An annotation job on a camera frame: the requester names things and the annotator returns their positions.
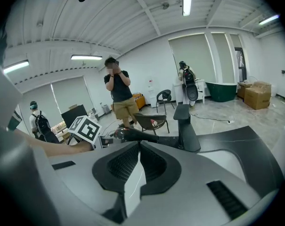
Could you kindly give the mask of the white water dispenser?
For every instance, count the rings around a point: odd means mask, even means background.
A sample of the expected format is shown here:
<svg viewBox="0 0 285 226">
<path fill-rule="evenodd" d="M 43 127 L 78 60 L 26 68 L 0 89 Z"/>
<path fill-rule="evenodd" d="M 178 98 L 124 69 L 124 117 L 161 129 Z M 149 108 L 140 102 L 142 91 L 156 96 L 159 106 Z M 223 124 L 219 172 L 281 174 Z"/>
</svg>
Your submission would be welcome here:
<svg viewBox="0 0 285 226">
<path fill-rule="evenodd" d="M 151 76 L 147 78 L 147 101 L 152 108 L 156 107 L 156 84 Z"/>
</svg>

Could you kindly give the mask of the dark round-back chair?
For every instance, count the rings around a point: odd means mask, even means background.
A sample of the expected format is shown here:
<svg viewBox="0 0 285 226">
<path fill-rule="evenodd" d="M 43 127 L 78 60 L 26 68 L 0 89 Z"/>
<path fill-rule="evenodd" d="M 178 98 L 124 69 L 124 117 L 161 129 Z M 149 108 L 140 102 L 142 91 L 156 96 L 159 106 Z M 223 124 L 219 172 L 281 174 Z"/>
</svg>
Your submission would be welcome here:
<svg viewBox="0 0 285 226">
<path fill-rule="evenodd" d="M 168 133 L 170 132 L 166 115 L 143 115 L 141 113 L 136 113 L 134 114 L 134 117 L 142 127 L 142 132 L 149 130 L 153 131 L 153 133 L 156 135 L 156 130 L 164 125 L 166 125 Z M 153 125 L 151 123 L 151 119 L 157 121 L 157 125 Z"/>
<path fill-rule="evenodd" d="M 163 104 L 165 114 L 166 114 L 166 105 L 165 104 L 171 104 L 172 108 L 175 109 L 173 102 L 171 100 L 171 90 L 165 89 L 165 90 L 163 90 L 157 94 L 157 96 L 156 96 L 156 111 L 158 111 L 158 106 L 160 104 Z"/>
</svg>

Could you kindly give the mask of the person's left forearm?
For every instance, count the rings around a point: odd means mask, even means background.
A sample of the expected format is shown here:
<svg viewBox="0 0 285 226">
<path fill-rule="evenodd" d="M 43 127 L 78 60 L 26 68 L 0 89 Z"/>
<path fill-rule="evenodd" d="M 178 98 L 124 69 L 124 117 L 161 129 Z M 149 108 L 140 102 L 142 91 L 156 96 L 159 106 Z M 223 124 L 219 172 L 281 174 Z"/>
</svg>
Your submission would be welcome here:
<svg viewBox="0 0 285 226">
<path fill-rule="evenodd" d="M 70 154 L 77 154 L 77 153 L 84 153 L 92 151 L 92 145 L 87 141 L 81 141 L 77 143 L 76 145 L 66 145 L 66 144 L 55 144 L 55 143 L 49 143 L 44 142 L 38 139 L 35 139 L 28 134 L 15 129 L 15 134 L 21 135 L 26 139 L 30 147 L 40 147 L 44 150 L 45 154 L 48 157 L 51 156 L 60 156 L 60 155 L 70 155 Z"/>
</svg>

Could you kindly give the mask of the white side table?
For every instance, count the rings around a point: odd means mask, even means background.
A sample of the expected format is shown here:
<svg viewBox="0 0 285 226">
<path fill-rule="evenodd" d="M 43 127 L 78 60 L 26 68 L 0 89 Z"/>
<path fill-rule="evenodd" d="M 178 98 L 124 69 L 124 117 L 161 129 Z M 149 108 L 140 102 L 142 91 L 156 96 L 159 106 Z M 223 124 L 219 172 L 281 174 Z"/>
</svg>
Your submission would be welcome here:
<svg viewBox="0 0 285 226">
<path fill-rule="evenodd" d="M 202 103 L 205 103 L 205 88 L 204 88 L 204 80 L 196 80 L 195 82 L 196 88 L 198 90 L 198 98 L 196 101 L 191 102 L 187 95 L 186 92 L 183 91 L 183 82 L 182 81 L 177 81 L 173 83 L 173 92 L 175 94 L 175 100 L 176 100 L 176 105 L 178 104 L 189 104 L 190 106 L 194 106 L 195 103 L 200 100 Z"/>
</svg>

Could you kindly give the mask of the grey roller blind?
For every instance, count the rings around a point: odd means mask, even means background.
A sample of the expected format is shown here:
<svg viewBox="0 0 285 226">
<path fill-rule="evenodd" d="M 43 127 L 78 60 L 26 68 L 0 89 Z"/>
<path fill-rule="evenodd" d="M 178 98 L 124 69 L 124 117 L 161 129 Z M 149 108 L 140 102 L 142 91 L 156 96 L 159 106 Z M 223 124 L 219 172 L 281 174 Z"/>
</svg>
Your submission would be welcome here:
<svg viewBox="0 0 285 226">
<path fill-rule="evenodd" d="M 169 41 L 177 66 L 185 62 L 197 78 L 215 82 L 215 70 L 209 44 L 205 34 L 189 35 Z"/>
<path fill-rule="evenodd" d="M 94 108 L 83 77 L 66 79 L 51 85 L 61 113 L 69 111 L 74 105 L 83 105 L 87 112 Z"/>
</svg>

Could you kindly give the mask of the large cardboard box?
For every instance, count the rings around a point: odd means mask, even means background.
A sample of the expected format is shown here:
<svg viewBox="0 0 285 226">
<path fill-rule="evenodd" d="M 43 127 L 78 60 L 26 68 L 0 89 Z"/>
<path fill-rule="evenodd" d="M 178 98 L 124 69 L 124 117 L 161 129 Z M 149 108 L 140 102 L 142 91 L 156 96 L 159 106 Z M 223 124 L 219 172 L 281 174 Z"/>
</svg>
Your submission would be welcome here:
<svg viewBox="0 0 285 226">
<path fill-rule="evenodd" d="M 245 89 L 244 103 L 255 110 L 267 108 L 271 99 L 271 84 L 256 81 Z"/>
</svg>

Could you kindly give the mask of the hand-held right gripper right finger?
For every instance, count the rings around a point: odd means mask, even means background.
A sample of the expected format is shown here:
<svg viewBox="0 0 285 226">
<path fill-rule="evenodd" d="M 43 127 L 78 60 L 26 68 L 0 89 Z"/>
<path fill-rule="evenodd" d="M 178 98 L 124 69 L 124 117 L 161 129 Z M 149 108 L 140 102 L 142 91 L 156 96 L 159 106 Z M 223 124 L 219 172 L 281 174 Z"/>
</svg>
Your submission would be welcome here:
<svg viewBox="0 0 285 226">
<path fill-rule="evenodd" d="M 143 141 L 141 221 L 231 221 L 260 201 L 244 181 L 195 153 Z"/>
</svg>

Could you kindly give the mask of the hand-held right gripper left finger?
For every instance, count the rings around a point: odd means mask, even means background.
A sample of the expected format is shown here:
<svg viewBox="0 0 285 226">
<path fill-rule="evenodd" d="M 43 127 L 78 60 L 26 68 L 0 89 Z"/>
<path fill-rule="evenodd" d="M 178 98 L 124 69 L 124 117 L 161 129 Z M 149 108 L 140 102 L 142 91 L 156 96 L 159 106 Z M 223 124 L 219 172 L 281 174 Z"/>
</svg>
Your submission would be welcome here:
<svg viewBox="0 0 285 226">
<path fill-rule="evenodd" d="M 50 164 L 68 189 L 101 216 L 121 224 L 128 217 L 125 185 L 140 161 L 139 144 L 52 156 Z"/>
</svg>

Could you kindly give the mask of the black faucet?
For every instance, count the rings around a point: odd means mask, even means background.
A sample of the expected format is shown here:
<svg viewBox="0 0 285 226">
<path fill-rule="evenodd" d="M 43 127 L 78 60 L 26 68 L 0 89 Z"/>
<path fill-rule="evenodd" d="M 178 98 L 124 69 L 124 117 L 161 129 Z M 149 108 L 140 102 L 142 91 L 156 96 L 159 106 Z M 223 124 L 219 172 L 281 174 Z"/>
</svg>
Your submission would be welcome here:
<svg viewBox="0 0 285 226">
<path fill-rule="evenodd" d="M 191 124 L 189 105 L 178 104 L 173 119 L 178 122 L 179 148 L 193 153 L 199 152 L 201 146 Z"/>
</svg>

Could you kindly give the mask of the green bathtub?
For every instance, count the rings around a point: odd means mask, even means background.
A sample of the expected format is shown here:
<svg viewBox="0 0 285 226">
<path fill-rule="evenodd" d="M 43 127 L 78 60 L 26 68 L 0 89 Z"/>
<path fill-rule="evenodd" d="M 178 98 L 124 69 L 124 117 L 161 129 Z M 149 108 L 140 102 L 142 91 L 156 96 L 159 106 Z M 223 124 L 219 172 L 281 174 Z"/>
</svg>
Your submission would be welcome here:
<svg viewBox="0 0 285 226">
<path fill-rule="evenodd" d="M 235 99 L 237 84 L 206 82 L 206 86 L 215 102 L 228 102 Z"/>
</svg>

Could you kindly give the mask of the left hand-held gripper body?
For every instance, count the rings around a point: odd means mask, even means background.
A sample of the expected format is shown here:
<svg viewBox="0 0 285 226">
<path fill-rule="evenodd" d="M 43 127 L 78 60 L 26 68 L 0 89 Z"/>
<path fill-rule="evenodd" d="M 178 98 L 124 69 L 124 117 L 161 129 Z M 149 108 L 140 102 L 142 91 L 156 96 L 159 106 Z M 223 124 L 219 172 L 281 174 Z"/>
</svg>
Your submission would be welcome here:
<svg viewBox="0 0 285 226">
<path fill-rule="evenodd" d="M 91 145 L 91 149 L 100 149 L 109 147 L 113 143 L 111 137 L 100 135 L 102 126 L 92 120 L 90 117 L 78 116 L 68 128 L 68 132 L 81 141 L 85 141 Z"/>
</svg>

